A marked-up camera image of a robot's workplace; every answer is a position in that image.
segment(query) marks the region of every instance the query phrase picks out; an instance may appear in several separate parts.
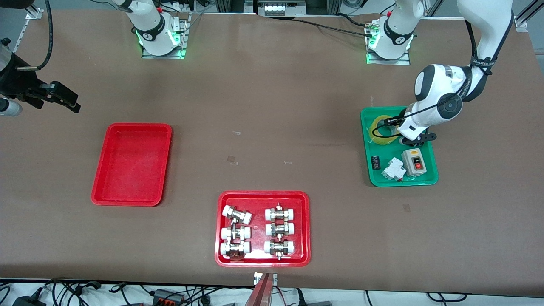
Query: white robotic arm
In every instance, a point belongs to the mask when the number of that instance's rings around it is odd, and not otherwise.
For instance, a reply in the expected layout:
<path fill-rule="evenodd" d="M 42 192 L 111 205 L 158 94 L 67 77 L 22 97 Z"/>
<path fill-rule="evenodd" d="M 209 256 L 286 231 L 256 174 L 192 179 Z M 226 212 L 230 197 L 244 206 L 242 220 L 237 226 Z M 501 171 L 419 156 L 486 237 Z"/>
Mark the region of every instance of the white robotic arm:
<path fill-rule="evenodd" d="M 159 13 L 152 0 L 113 0 L 131 19 L 140 43 L 149 54 L 163 56 L 181 44 L 180 20 Z"/>
<path fill-rule="evenodd" d="M 381 58 L 400 58 L 412 41 L 413 31 L 423 17 L 423 11 L 421 0 L 395 0 L 391 15 L 378 20 L 375 42 L 368 47 Z"/>
<path fill-rule="evenodd" d="M 452 120 L 461 112 L 463 102 L 481 94 L 512 25 L 512 0 L 458 0 L 458 7 L 471 35 L 471 64 L 429 65 L 419 73 L 415 84 L 417 102 L 400 116 L 386 121 L 386 125 L 399 125 L 398 132 L 409 140 L 421 140 L 421 134 L 429 126 Z M 481 31 L 477 48 L 471 25 Z"/>

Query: tape piece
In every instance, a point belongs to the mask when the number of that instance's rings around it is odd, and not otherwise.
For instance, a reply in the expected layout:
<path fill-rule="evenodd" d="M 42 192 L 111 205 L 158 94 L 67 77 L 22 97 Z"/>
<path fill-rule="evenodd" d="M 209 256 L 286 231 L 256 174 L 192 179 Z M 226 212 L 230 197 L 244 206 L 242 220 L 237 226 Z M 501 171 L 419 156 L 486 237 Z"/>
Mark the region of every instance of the tape piece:
<path fill-rule="evenodd" d="M 398 136 L 396 137 L 389 137 L 389 138 L 380 138 L 380 137 L 376 137 L 374 135 L 372 135 L 372 131 L 378 126 L 378 123 L 382 120 L 385 120 L 387 118 L 391 118 L 391 116 L 387 116 L 387 115 L 381 115 L 381 116 L 378 116 L 376 117 L 376 119 L 374 119 L 374 121 L 372 121 L 372 124 L 370 125 L 370 127 L 368 128 L 368 134 L 370 135 L 370 139 L 375 143 L 375 144 L 379 144 L 379 145 L 388 145 L 390 143 L 392 143 L 393 141 L 395 141 L 397 138 L 399 138 Z M 380 136 L 386 136 L 386 135 L 382 135 L 380 133 L 379 130 L 376 130 L 374 132 L 376 135 L 380 135 Z"/>

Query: red tray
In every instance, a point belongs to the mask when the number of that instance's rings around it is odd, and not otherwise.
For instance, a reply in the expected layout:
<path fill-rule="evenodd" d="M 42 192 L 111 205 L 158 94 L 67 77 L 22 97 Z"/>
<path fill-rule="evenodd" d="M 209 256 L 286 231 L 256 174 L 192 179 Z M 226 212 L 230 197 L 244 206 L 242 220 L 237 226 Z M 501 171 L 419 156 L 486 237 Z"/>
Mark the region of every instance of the red tray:
<path fill-rule="evenodd" d="M 163 123 L 109 126 L 96 169 L 96 205 L 155 206 L 163 194 L 172 128 Z"/>
<path fill-rule="evenodd" d="M 264 219 L 264 210 L 276 207 L 280 203 L 284 209 L 294 211 L 293 223 L 295 234 L 286 236 L 286 240 L 295 243 L 295 252 L 284 256 L 281 260 L 264 252 L 266 237 L 265 224 L 270 221 Z M 242 260 L 230 260 L 219 252 L 221 228 L 227 227 L 231 221 L 223 217 L 225 205 L 235 206 L 237 210 L 247 210 L 252 213 L 251 222 L 251 253 Z M 215 261 L 221 267 L 303 267 L 310 261 L 310 200 L 302 191 L 225 191 L 219 197 L 217 210 L 217 228 L 215 233 Z"/>

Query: switch box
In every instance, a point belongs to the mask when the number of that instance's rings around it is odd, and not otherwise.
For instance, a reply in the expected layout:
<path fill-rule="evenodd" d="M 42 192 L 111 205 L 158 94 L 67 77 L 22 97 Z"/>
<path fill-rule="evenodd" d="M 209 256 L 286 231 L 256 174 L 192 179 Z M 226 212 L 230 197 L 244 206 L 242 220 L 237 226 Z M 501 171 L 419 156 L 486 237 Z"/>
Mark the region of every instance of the switch box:
<path fill-rule="evenodd" d="M 421 150 L 414 148 L 403 152 L 404 168 L 408 176 L 420 176 L 427 172 Z"/>

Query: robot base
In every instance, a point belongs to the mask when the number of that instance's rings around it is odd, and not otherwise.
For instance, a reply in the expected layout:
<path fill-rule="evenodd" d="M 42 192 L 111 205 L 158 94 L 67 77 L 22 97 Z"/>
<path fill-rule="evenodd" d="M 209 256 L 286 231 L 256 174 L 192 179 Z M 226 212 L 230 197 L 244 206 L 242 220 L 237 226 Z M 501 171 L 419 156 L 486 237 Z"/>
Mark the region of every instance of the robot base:
<path fill-rule="evenodd" d="M 373 20 L 372 27 L 370 28 L 366 27 L 364 29 L 364 33 L 371 34 L 374 37 L 377 37 L 378 31 L 379 31 L 378 22 L 379 22 L 378 20 Z M 370 45 L 376 44 L 375 38 L 365 37 L 364 41 L 366 43 L 366 49 L 367 49 L 367 64 L 410 66 L 410 55 L 408 54 L 408 49 L 406 49 L 404 54 L 398 59 L 385 59 L 385 58 L 381 58 L 379 55 L 376 54 L 376 52 L 374 52 L 373 49 L 370 48 Z"/>
<path fill-rule="evenodd" d="M 180 20 L 179 17 L 173 17 L 174 30 L 180 30 L 182 33 L 173 35 L 173 39 L 179 40 L 180 44 L 175 47 L 170 53 L 163 56 L 154 56 L 145 50 L 144 45 L 140 41 L 141 57 L 144 59 L 184 59 L 187 52 L 187 42 L 189 40 L 189 27 L 191 25 L 191 16 L 193 13 L 189 13 L 189 17 L 186 20 Z"/>

